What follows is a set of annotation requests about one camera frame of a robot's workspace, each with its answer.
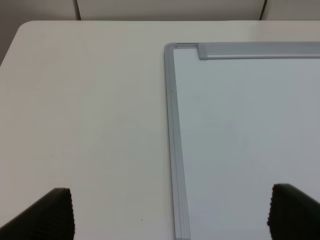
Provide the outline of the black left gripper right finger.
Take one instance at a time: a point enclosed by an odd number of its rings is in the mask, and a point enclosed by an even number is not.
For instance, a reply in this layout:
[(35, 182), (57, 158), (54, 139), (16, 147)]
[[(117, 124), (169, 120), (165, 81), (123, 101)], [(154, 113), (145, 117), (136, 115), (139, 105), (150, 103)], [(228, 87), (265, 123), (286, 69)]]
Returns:
[(267, 225), (273, 240), (318, 240), (320, 203), (291, 184), (274, 184)]

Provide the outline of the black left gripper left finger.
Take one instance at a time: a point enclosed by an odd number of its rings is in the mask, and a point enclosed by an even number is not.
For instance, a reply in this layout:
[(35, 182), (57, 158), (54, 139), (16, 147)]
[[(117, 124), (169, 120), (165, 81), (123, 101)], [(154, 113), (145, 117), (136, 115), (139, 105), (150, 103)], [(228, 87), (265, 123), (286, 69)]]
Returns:
[(0, 228), (2, 240), (73, 240), (75, 219), (69, 188), (54, 188)]

